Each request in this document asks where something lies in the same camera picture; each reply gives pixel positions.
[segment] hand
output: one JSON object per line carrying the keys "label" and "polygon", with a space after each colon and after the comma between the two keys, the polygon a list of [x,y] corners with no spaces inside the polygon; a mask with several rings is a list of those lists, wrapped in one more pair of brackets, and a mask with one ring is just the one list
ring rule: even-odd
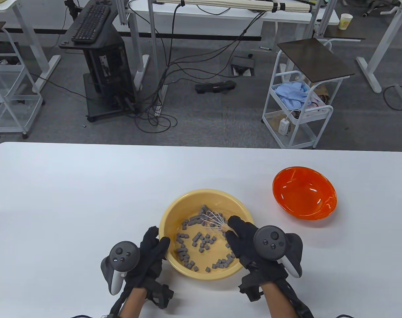
{"label": "hand", "polygon": [[254,247],[254,235],[258,228],[254,224],[245,222],[234,215],[229,218],[228,226],[236,234],[233,231],[227,231],[226,239],[237,258],[249,259],[249,264],[243,264],[246,269],[250,272],[258,270],[263,276],[264,282],[285,280],[288,277],[288,273],[282,264],[263,259],[258,255]]}
{"label": "hand", "polygon": [[151,289],[153,283],[155,283],[155,279],[160,276],[163,268],[162,262],[163,259],[165,259],[165,255],[170,245],[169,238],[164,237],[161,238],[161,240],[158,240],[157,236],[158,227],[150,227],[145,233],[139,247],[139,263],[125,276],[126,284],[124,290],[111,308],[111,314],[118,315],[122,304],[131,294],[133,288],[145,288],[147,290],[146,298],[153,301],[154,297]]}
{"label": "hand", "polygon": [[162,270],[162,260],[170,245],[169,238],[157,239],[158,227],[150,227],[145,233],[139,247],[140,261],[134,269],[129,271],[125,277],[126,288],[143,287],[145,277],[154,280],[160,276]]}

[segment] white desk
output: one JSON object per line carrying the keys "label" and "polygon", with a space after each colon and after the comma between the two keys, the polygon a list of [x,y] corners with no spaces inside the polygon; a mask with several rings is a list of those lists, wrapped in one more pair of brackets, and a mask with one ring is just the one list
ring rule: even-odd
{"label": "white desk", "polygon": [[382,87],[376,79],[374,72],[402,25],[402,0],[400,0],[400,2],[400,8],[395,13],[394,18],[392,19],[390,25],[388,26],[388,29],[382,37],[382,40],[376,48],[375,53],[373,53],[369,63],[367,63],[366,60],[361,56],[357,56],[356,58],[357,63],[363,71],[364,76],[366,77],[367,81],[372,87],[372,90],[375,93],[380,93],[382,91]]}
{"label": "white desk", "polygon": [[[302,222],[277,205],[273,178],[292,165],[333,183],[333,217]],[[0,144],[0,317],[108,313],[116,297],[102,258],[121,240],[140,242],[198,188],[226,191],[257,225],[302,237],[304,274],[289,281],[315,317],[402,317],[402,153],[27,142]],[[141,317],[205,318],[226,303],[228,317],[269,317],[264,299],[239,294],[244,274],[201,282],[164,262],[174,298],[163,311],[147,303]]]}
{"label": "white desk", "polygon": [[49,76],[51,76],[52,72],[54,71],[54,68],[60,61],[61,55],[52,56],[48,62],[48,59],[46,58],[45,53],[42,50],[42,46],[40,45],[39,39],[37,38],[36,33],[33,30],[33,27],[23,15],[21,0],[7,0],[5,2],[0,3],[0,13],[6,12],[9,9],[12,9],[12,11],[14,12],[23,30],[24,35],[28,39],[34,57],[36,58],[36,61],[39,64],[40,69],[42,70],[40,78],[36,80],[36,86],[40,91],[46,83],[46,81],[43,79],[49,79]]}
{"label": "white desk", "polygon": [[[165,4],[154,4],[154,16],[155,18],[161,17],[160,23],[155,23],[157,30],[160,33],[171,33],[171,21],[173,17],[173,12],[176,8],[175,4],[165,3]],[[131,3],[131,8],[145,17],[148,17],[148,2],[146,0],[136,0]],[[212,13],[223,12],[225,8],[220,7],[210,7],[201,6],[204,10]],[[320,9],[318,14],[318,19],[323,16],[324,8]],[[248,25],[257,14],[245,9],[235,9],[232,8],[223,15],[210,15],[208,13],[202,12],[194,5],[185,5],[184,7],[178,8],[176,13],[176,27],[185,27],[185,34],[213,34],[213,35],[240,35],[243,29]],[[205,21],[208,19],[218,19],[214,23],[205,23],[200,27],[198,24],[193,23],[196,18],[203,18]],[[255,26],[261,29],[262,21],[274,21],[274,22],[286,22],[286,23],[299,23],[304,27],[310,23],[311,14],[310,13],[298,13],[298,12],[267,12],[259,21],[254,23],[251,27]],[[330,25],[337,25],[339,23],[339,18],[335,11],[333,11],[332,16],[329,20]],[[250,33],[248,30],[246,35],[255,35],[255,33]]]}

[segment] floor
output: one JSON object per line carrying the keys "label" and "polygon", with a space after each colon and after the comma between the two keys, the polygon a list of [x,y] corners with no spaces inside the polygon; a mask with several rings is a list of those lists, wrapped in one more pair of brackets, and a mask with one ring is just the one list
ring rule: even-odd
{"label": "floor", "polygon": [[[392,16],[380,17],[373,14],[362,18],[363,10],[342,6],[337,8],[339,14],[350,12],[355,19],[361,19],[367,39],[361,43],[345,43],[334,47],[334,53],[357,74],[343,82],[334,101],[334,113],[317,148],[402,151],[402,112],[388,108],[382,94],[372,92],[355,63],[356,56],[363,56],[367,60],[372,56]],[[133,119],[125,116],[89,123],[85,117],[87,110],[83,97],[48,83],[42,90],[46,105],[41,109],[26,141],[276,148],[277,143],[260,122],[276,51],[260,50],[259,46],[272,45],[273,35],[270,30],[273,29],[273,24],[265,23],[261,42],[242,42],[235,51],[238,56],[252,53],[256,59],[256,68],[255,77],[235,79],[237,87],[233,91],[227,94],[196,94],[195,84],[186,80],[169,85],[163,113],[173,115],[178,124],[166,132],[141,132],[136,128]],[[281,41],[291,40],[293,31],[294,26],[285,25]],[[169,40],[165,40],[165,43],[168,50]],[[175,40],[173,56],[198,54],[228,43]],[[143,39],[143,51],[150,51],[150,39]],[[28,48],[23,47],[22,52],[30,70],[33,73],[38,72],[34,65],[34,57]],[[50,79],[58,85],[84,94],[82,75],[87,72],[87,66],[83,55],[78,52],[64,52],[57,47],[48,47],[46,52],[49,56],[62,55],[61,62]],[[208,62],[193,65],[208,71],[218,71],[226,65],[229,54],[230,52],[226,51]],[[206,74],[201,72],[192,74],[206,77]],[[375,74],[383,87],[394,83],[402,85],[402,27]],[[169,80],[181,77],[181,73],[175,73]],[[141,96],[146,96],[154,90],[150,85],[152,79],[150,68],[143,81]],[[390,102],[401,106],[392,92],[388,95]],[[155,132],[152,127],[145,126],[144,123],[139,124],[144,129]],[[19,134],[3,134],[0,142],[4,141],[23,140]]]}

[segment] yellow bowl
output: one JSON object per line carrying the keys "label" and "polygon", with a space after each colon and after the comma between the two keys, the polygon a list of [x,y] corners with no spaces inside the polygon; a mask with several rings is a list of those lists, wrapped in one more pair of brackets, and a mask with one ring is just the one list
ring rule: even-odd
{"label": "yellow bowl", "polygon": [[[168,207],[160,223],[160,238],[166,236],[171,239],[169,250],[167,251],[167,260],[180,273],[195,278],[197,280],[220,280],[228,277],[242,268],[242,265],[235,259],[228,268],[212,269],[211,265],[215,264],[219,258],[226,258],[231,250],[226,248],[226,240],[218,231],[207,230],[200,224],[195,224],[184,231],[182,223],[185,219],[198,215],[201,206],[208,206],[216,212],[223,213],[228,219],[232,215],[239,216],[242,220],[254,223],[251,214],[247,208],[235,197],[226,192],[213,189],[200,189],[188,192],[178,197]],[[210,245],[209,250],[203,253],[199,252],[199,241],[197,247],[192,246],[192,238],[196,233],[201,232],[203,235],[210,234],[211,237],[216,236],[217,240]],[[190,260],[195,262],[195,266],[199,271],[195,272],[183,265],[177,256],[176,249],[180,248],[180,243],[176,241],[177,234],[189,234],[188,239],[184,239],[184,244],[188,248]],[[210,267],[210,273],[205,271],[206,267]]]}

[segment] keyboard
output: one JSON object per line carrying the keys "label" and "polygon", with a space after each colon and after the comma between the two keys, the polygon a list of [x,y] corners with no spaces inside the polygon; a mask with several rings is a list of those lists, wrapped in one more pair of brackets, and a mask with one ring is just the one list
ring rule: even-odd
{"label": "keyboard", "polygon": [[110,6],[91,5],[84,14],[83,20],[75,30],[71,41],[75,43],[91,44],[96,41],[99,33],[110,14]]}

